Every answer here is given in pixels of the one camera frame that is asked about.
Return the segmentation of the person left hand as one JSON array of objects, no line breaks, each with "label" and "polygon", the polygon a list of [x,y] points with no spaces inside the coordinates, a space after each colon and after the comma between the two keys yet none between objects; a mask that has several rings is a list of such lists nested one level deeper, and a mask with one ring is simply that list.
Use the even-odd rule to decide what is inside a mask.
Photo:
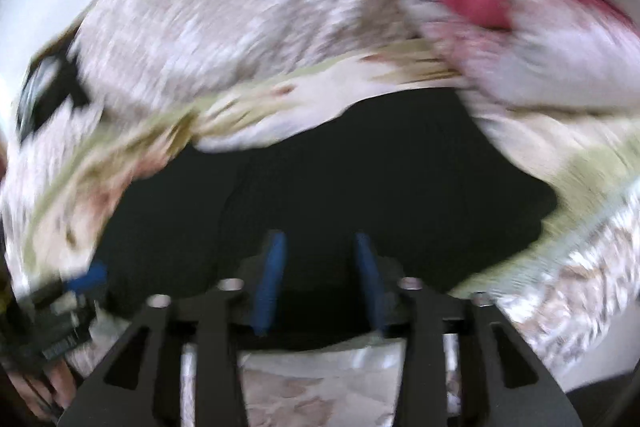
[{"label": "person left hand", "polygon": [[44,376],[10,372],[9,380],[40,421],[53,421],[54,412],[67,409],[77,393],[76,379],[64,359],[46,369]]}]

